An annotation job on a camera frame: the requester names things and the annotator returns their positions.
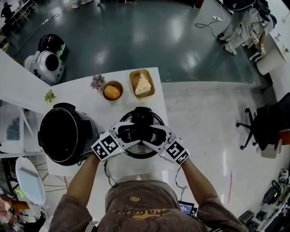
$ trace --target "chair base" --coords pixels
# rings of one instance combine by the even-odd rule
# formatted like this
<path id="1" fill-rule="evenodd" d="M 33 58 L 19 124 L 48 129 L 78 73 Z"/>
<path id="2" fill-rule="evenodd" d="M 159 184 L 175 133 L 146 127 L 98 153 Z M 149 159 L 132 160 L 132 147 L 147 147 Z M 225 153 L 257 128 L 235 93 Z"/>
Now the chair base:
<path id="1" fill-rule="evenodd" d="M 250 142 L 250 140 L 251 140 L 251 138 L 253 136 L 252 125 L 254 124 L 254 120 L 253 120 L 253 117 L 252 117 L 252 114 L 251 114 L 251 111 L 250 111 L 249 108 L 245 109 L 245 112 L 249 113 L 250 124 L 251 125 L 247 125 L 247 124 L 243 124 L 243 123 L 239 123 L 239 122 L 236 123 L 236 127 L 243 126 L 243 127 L 248 128 L 250 130 L 250 134 L 249 134 L 249 136 L 248 136 L 248 138 L 246 140 L 245 145 L 244 146 L 240 146 L 241 150 L 244 150 L 247 147 L 248 143 Z"/>

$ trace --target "office chair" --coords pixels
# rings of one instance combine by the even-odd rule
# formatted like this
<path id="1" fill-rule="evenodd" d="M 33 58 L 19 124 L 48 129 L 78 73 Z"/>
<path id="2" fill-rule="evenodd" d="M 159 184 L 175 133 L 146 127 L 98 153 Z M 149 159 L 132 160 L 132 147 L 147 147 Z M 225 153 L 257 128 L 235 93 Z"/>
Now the office chair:
<path id="1" fill-rule="evenodd" d="M 258 108 L 254 120 L 249 108 L 245 112 L 249 113 L 250 125 L 239 122 L 236 124 L 236 127 L 243 126 L 250 130 L 245 145 L 240 146 L 241 150 L 248 145 L 252 136 L 255 138 L 253 145 L 258 144 L 261 150 L 266 149 L 268 144 L 278 145 L 279 131 L 290 128 L 290 92 L 276 104 Z"/>

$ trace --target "small succulent plant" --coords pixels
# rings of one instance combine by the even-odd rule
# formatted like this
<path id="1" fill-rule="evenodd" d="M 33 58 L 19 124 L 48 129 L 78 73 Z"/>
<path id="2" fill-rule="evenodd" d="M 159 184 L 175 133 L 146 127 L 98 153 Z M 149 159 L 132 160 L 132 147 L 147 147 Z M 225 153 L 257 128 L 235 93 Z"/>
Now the small succulent plant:
<path id="1" fill-rule="evenodd" d="M 285 50 L 286 53 L 289 53 L 289 49 L 288 48 L 285 48 L 285 45 L 283 44 L 283 48 Z"/>
<path id="2" fill-rule="evenodd" d="M 91 87 L 92 89 L 97 89 L 98 91 L 102 91 L 105 86 L 105 78 L 99 73 L 92 77 Z"/>
<path id="3" fill-rule="evenodd" d="M 47 103 L 51 103 L 53 101 L 53 99 L 55 98 L 55 95 L 53 94 L 52 89 L 48 90 L 48 92 L 45 94 L 44 96 L 44 100 Z"/>

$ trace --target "brown t-shirt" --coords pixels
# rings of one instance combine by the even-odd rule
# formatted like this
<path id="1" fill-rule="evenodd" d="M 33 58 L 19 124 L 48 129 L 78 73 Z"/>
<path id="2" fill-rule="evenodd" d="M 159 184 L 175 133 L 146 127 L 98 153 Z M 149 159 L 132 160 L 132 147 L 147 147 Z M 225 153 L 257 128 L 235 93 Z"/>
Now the brown t-shirt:
<path id="1" fill-rule="evenodd" d="M 72 196 L 63 195 L 49 232 L 85 232 L 92 220 L 86 207 Z M 106 214 L 93 232 L 207 232 L 207 227 L 226 232 L 247 232 L 218 197 L 199 206 L 198 216 L 180 211 L 175 192 L 160 181 L 127 181 L 110 189 Z"/>

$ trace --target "black rice cooker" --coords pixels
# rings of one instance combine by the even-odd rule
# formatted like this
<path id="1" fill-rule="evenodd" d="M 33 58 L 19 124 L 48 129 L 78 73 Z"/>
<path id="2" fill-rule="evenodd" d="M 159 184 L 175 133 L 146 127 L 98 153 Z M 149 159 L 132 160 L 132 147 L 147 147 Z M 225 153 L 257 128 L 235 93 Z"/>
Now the black rice cooker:
<path id="1" fill-rule="evenodd" d="M 75 109 L 68 103 L 54 105 L 38 132 L 39 146 L 51 160 L 65 166 L 84 160 L 98 139 L 95 122 Z"/>

